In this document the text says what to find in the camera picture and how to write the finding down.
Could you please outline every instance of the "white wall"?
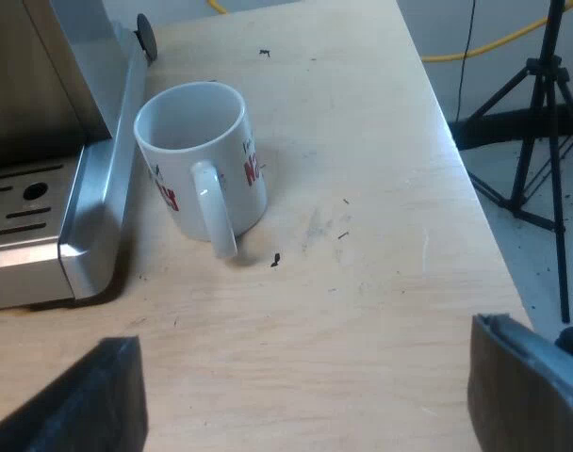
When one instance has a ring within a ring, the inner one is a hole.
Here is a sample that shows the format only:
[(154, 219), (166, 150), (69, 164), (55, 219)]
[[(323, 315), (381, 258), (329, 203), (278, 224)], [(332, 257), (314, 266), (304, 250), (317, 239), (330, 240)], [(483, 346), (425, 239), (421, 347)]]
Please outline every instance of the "white wall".
[[(421, 55), (464, 52), (471, 0), (398, 0), (401, 13)], [(518, 30), (547, 15), (548, 0), (477, 0), (470, 48)], [(467, 61), (461, 118), (468, 116), (525, 64), (538, 57), (544, 27), (496, 51)], [(557, 54), (569, 69), (573, 92), (573, 9), (561, 26)], [(448, 120), (456, 115), (461, 62), (425, 63), (435, 95)], [(525, 108), (532, 95), (533, 77), (523, 82), (493, 111)]]

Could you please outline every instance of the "red text on mug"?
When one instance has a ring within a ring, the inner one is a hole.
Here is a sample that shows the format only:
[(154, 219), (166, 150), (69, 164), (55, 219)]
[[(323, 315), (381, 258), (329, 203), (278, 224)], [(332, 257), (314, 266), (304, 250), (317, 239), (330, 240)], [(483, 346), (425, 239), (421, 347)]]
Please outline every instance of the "red text on mug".
[(156, 182), (156, 186), (158, 187), (158, 191), (161, 192), (161, 196), (167, 203), (169, 207), (171, 207), (175, 212), (178, 212), (180, 209), (177, 206), (177, 199), (175, 198), (175, 193), (173, 190), (166, 188), (165, 186), (161, 185), (158, 181)]
[(245, 162), (245, 175), (249, 186), (255, 182), (255, 178), (259, 179), (259, 164), (255, 153), (249, 155), (249, 160)]

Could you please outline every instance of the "debris on table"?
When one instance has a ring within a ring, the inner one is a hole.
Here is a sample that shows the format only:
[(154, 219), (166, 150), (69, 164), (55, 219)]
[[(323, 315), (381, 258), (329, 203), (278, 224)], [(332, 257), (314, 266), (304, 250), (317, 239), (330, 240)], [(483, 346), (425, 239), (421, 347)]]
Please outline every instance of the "debris on table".
[(270, 267), (278, 266), (278, 262), (280, 261), (280, 252), (274, 254), (274, 262), (271, 263)]

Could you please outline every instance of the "stainless steel machine panel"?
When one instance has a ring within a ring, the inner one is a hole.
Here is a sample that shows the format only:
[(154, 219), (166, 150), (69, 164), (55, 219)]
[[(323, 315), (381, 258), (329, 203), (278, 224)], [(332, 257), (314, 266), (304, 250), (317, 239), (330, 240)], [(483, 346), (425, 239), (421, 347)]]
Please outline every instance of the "stainless steel machine panel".
[(23, 4), (1, 0), (0, 166), (40, 158), (46, 140), (72, 152), (83, 130)]

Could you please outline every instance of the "light wood tabletop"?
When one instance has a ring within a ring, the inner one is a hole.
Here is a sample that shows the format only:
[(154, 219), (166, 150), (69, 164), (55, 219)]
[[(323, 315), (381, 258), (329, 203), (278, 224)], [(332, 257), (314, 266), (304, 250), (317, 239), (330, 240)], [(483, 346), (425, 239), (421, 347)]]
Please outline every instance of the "light wood tabletop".
[(471, 316), (527, 317), (396, 1), (156, 35), (148, 97), (211, 79), (243, 93), (268, 210), (218, 260), (139, 160), (101, 302), (0, 311), (0, 420), (101, 338), (138, 335), (146, 450), (479, 450)]

